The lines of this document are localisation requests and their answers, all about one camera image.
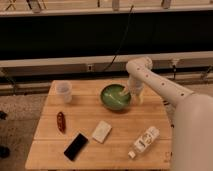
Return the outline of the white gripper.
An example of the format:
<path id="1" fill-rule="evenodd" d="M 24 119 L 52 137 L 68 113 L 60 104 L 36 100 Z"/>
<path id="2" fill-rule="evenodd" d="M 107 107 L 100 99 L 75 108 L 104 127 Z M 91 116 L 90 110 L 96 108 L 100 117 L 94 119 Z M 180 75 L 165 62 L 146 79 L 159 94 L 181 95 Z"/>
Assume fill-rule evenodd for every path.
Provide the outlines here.
<path id="1" fill-rule="evenodd" d="M 136 95 L 138 104 L 142 104 L 144 101 L 144 95 L 143 95 L 144 93 L 142 92 L 143 90 L 142 82 L 134 78 L 133 76 L 129 76 L 129 79 L 127 81 L 127 86 L 128 87 L 124 87 L 119 94 L 121 96 L 125 96 L 131 92 L 132 94 Z"/>

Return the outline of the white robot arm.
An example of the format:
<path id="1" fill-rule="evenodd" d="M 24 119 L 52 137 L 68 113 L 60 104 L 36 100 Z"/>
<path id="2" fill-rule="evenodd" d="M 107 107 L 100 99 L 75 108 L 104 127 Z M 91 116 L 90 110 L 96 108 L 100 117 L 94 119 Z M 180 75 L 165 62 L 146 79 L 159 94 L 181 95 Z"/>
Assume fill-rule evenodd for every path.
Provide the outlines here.
<path id="1" fill-rule="evenodd" d="M 129 60 L 127 90 L 145 83 L 174 108 L 170 171 L 213 171 L 213 97 L 196 93 L 151 71 L 149 57 Z"/>

